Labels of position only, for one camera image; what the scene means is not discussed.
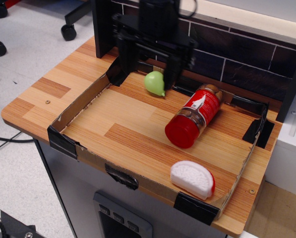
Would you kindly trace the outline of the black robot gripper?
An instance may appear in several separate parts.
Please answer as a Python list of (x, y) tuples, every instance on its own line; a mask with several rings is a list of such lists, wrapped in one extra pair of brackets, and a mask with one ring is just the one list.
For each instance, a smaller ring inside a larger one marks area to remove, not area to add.
[(124, 73), (136, 71), (143, 52), (161, 56), (166, 59), (164, 89), (169, 90), (184, 68), (193, 68), (197, 43), (178, 27), (180, 18), (191, 18), (193, 14), (181, 15), (179, 5), (178, 0), (141, 0), (137, 16), (113, 16)]

